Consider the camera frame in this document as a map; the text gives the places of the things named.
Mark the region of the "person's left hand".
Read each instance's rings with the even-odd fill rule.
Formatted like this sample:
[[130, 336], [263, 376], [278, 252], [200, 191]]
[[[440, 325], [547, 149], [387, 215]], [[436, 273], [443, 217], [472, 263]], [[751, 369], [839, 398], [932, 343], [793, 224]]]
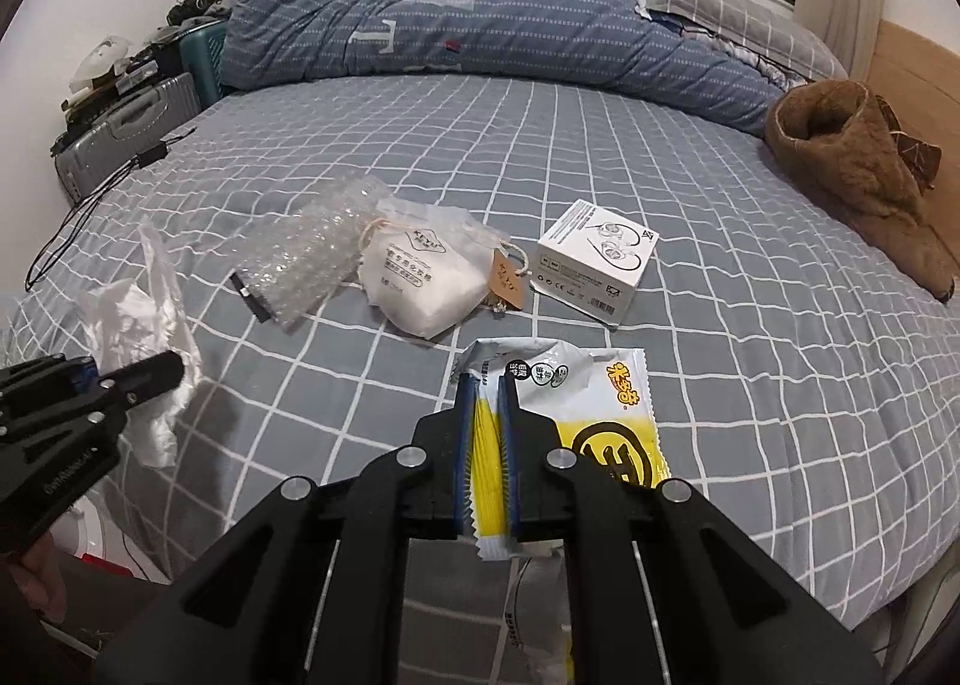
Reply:
[[21, 557], [3, 558], [2, 565], [10, 571], [14, 584], [32, 610], [41, 612], [55, 625], [65, 620], [67, 586], [59, 568], [59, 552], [50, 532], [39, 537]]

